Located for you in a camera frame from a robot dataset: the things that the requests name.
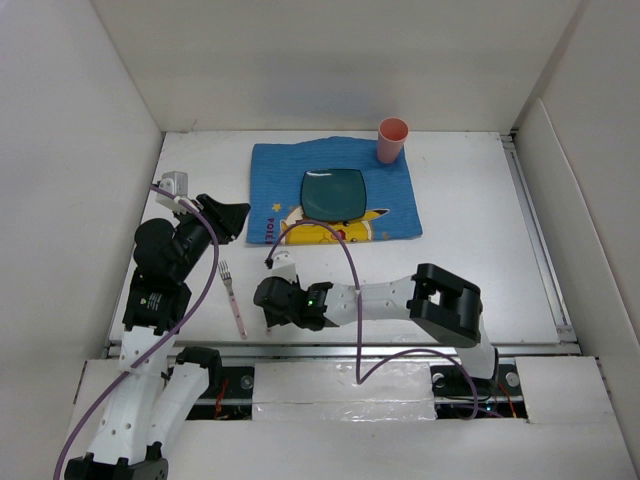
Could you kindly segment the pink handled fork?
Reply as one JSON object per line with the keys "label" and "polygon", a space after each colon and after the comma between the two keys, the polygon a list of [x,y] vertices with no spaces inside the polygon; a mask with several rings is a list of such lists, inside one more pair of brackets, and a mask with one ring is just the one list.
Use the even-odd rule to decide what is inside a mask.
{"label": "pink handled fork", "polygon": [[244,326],[243,318],[236,300],[236,296],[233,289],[233,279],[232,279],[229,267],[227,265],[227,262],[220,261],[218,270],[219,270],[219,275],[222,280],[222,283],[227,292],[230,308],[233,312],[234,321],[236,323],[239,336],[242,340],[247,340],[248,333],[247,333],[246,327]]}

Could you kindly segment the blue Pikachu cloth placemat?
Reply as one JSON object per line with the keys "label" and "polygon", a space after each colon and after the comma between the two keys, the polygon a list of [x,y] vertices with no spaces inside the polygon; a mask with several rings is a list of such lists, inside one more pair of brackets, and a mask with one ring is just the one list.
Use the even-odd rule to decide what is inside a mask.
{"label": "blue Pikachu cloth placemat", "polygon": [[408,239],[423,233],[405,154],[383,164],[377,158],[376,141],[333,136],[253,147],[247,241],[272,244],[302,220],[303,176],[327,169],[359,171],[366,189],[364,216],[331,225],[345,242]]}

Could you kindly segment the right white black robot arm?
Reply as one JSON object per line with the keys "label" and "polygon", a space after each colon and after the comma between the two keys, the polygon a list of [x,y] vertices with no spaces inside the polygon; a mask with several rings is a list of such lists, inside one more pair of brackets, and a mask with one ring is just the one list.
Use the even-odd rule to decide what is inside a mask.
{"label": "right white black robot arm", "polygon": [[459,356],[462,381],[483,394],[499,379],[498,353],[482,321],[481,289],[434,264],[420,264],[415,274],[361,288],[331,282],[307,289],[297,277],[282,274],[257,286],[253,303],[269,327],[293,324],[310,331],[364,321],[408,320],[438,344]]}

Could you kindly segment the salmon pink plastic cup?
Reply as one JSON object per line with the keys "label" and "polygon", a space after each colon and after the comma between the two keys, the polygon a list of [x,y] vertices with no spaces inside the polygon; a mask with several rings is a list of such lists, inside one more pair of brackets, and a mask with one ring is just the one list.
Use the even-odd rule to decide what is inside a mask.
{"label": "salmon pink plastic cup", "polygon": [[409,135],[407,123],[397,117],[381,121],[378,127],[377,158],[383,164],[393,163]]}

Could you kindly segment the dark teal square plate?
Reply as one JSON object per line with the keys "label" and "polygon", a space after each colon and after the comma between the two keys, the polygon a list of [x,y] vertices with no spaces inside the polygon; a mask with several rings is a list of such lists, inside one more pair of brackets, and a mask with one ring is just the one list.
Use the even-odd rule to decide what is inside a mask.
{"label": "dark teal square plate", "polygon": [[301,182],[300,199],[309,219],[328,223],[358,219],[366,211],[364,177],[356,169],[309,170]]}

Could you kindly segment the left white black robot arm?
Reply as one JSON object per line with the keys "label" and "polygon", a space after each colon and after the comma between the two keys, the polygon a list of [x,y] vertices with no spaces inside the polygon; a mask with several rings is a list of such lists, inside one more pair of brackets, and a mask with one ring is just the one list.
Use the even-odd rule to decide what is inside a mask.
{"label": "left white black robot arm", "polygon": [[[57,479],[165,479],[167,454],[201,396],[223,391],[218,351],[187,347],[173,366],[176,336],[202,304],[186,283],[207,249],[235,240],[250,206],[224,204],[206,194],[189,201],[165,196],[176,224],[154,218],[134,235],[136,264],[123,316],[118,377],[94,401],[69,435],[54,470]],[[74,439],[99,406],[105,408],[82,456],[68,455]]]}

